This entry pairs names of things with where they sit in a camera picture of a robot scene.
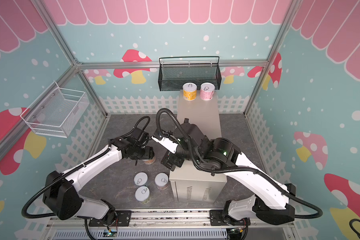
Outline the yellow label can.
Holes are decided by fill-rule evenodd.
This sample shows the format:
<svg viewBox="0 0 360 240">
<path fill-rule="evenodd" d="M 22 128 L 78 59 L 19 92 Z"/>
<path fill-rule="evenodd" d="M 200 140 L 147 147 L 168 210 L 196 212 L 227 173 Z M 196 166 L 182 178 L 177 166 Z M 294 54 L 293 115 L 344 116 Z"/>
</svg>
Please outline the yellow label can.
<svg viewBox="0 0 360 240">
<path fill-rule="evenodd" d="M 183 98 L 186 101 L 193 101 L 197 97 L 197 85 L 194 83 L 185 83 L 183 85 Z"/>
</svg>

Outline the orange label can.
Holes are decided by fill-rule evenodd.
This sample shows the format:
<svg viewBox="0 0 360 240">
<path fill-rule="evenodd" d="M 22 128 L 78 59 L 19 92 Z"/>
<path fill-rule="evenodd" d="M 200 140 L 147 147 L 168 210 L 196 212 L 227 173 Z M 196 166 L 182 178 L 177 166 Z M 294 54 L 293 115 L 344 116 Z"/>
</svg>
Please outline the orange label can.
<svg viewBox="0 0 360 240">
<path fill-rule="evenodd" d="M 144 164 L 146 164 L 146 165 L 151 165 L 151 164 L 153 164 L 155 161 L 156 161 L 156 159 L 153 158 L 153 159 L 150 159 L 150 160 L 144 160 L 143 162 L 144 162 Z"/>
</svg>

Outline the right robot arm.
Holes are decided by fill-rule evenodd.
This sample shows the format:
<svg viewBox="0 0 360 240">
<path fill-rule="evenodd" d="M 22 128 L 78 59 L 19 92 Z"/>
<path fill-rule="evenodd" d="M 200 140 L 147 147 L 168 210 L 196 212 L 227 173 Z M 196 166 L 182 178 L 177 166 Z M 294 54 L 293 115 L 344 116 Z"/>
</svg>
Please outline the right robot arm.
<svg viewBox="0 0 360 240">
<path fill-rule="evenodd" d="M 226 201 L 222 218 L 234 221 L 257 217 L 274 226 L 295 219 L 316 219 L 323 211 L 298 197 L 293 184 L 281 184 L 254 165 L 235 144 L 225 138 L 209 140 L 189 119 L 183 123 L 167 108 L 156 114 L 157 129 L 152 139 L 167 149 L 162 165 L 174 171 L 184 162 L 212 177 L 226 175 L 244 185 L 253 195 L 240 201 Z"/>
</svg>

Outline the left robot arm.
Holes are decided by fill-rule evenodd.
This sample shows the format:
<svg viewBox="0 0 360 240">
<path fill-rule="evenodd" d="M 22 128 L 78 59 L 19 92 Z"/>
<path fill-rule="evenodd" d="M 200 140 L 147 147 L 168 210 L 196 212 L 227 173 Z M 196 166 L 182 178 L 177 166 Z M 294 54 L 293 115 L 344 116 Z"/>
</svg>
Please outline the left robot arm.
<svg viewBox="0 0 360 240">
<path fill-rule="evenodd" d="M 148 146 L 149 134 L 145 127 L 135 125 L 131 131 L 109 139 L 98 153 L 62 173 L 53 171 L 46 178 L 45 187 L 32 196 L 22 208 L 21 214 L 27 219 L 56 216 L 60 220 L 71 217 L 96 219 L 104 225 L 112 225 L 118 220 L 115 207 L 105 200 L 94 200 L 79 195 L 79 191 L 103 170 L 122 159 L 148 161 L 155 157 Z M 51 210 L 49 214 L 30 214 L 28 208 L 41 197 Z"/>
</svg>

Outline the pink label can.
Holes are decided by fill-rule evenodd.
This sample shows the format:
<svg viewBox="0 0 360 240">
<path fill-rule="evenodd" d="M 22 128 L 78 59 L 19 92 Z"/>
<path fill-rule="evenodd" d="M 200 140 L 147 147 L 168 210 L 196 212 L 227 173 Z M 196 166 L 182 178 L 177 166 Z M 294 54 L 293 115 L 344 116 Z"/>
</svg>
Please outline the pink label can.
<svg viewBox="0 0 360 240">
<path fill-rule="evenodd" d="M 215 93 L 215 85 L 212 83 L 201 84 L 200 99 L 203 101 L 210 101 Z"/>
</svg>

